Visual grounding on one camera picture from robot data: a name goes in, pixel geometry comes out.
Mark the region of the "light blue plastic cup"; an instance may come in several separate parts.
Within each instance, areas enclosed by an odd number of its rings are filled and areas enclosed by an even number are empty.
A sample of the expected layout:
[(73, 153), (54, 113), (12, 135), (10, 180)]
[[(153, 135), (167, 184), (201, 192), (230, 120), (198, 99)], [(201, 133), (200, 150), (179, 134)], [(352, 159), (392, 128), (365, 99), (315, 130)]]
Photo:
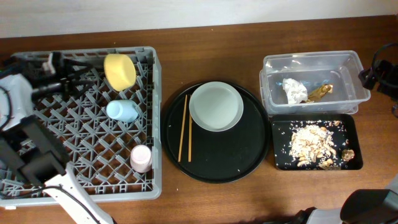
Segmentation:
[(136, 106), (132, 100), (113, 100), (107, 104), (106, 114), (111, 119), (130, 123), (139, 117)]

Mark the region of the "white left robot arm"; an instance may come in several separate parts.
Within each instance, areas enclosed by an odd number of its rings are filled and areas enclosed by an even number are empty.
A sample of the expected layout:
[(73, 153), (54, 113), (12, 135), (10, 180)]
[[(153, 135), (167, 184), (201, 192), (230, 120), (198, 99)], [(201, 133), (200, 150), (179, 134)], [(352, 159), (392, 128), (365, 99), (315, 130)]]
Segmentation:
[(1, 69), (1, 161), (21, 181), (51, 196), (76, 223), (114, 223), (77, 182), (70, 156), (35, 116), (34, 104), (51, 95), (78, 98), (93, 86), (80, 76), (92, 64), (51, 52), (47, 60), (10, 58)]

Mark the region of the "pink plastic cup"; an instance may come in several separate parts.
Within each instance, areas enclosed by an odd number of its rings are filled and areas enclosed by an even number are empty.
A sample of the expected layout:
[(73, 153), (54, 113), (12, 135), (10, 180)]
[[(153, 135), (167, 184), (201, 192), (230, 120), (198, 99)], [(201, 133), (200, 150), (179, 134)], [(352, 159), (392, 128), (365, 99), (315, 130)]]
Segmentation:
[(152, 169), (152, 151), (145, 145), (137, 145), (131, 150), (130, 164), (133, 170), (146, 173)]

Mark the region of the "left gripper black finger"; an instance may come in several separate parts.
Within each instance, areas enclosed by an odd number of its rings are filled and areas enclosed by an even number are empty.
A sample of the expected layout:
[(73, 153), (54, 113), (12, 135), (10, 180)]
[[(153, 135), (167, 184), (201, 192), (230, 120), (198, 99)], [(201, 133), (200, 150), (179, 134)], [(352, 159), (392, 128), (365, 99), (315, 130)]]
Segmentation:
[(72, 80), (62, 85), (63, 96), (82, 96), (95, 85), (95, 80)]
[(84, 72), (90, 71), (93, 68), (100, 68), (103, 66), (103, 58), (89, 58), (83, 60), (63, 59), (64, 65), (69, 72), (77, 72), (83, 70)]

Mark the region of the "yellow plastic bowl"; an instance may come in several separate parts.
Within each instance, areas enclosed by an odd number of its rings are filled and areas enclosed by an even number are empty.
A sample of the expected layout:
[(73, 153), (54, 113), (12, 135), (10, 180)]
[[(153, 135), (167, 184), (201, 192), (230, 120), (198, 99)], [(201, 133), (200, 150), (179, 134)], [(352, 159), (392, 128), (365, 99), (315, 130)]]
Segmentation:
[(128, 55), (108, 54), (104, 60), (104, 72), (111, 87), (123, 91), (136, 82), (136, 69)]

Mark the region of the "white paper napkin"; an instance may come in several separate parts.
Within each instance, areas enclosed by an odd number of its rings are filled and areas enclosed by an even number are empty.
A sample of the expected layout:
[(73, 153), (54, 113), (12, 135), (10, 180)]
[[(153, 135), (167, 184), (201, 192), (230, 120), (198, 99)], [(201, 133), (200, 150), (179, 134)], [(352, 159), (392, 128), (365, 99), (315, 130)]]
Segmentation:
[(282, 88), (286, 93), (288, 104), (299, 104), (302, 101), (308, 100), (308, 92), (302, 82), (294, 80), (293, 78), (284, 78), (282, 81)]

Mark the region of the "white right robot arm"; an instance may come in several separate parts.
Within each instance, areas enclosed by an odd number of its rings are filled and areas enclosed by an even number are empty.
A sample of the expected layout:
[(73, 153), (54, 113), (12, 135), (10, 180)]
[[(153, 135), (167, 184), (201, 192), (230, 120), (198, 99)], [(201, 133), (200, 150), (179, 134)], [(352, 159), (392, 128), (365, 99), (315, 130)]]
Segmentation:
[[(383, 45), (373, 56), (369, 69), (358, 78), (368, 90), (377, 91), (397, 101), (397, 64), (379, 60), (378, 55), (396, 43)], [(310, 207), (301, 210), (291, 223), (397, 223), (397, 177), (386, 189), (359, 189), (354, 191), (340, 209), (321, 210)]]

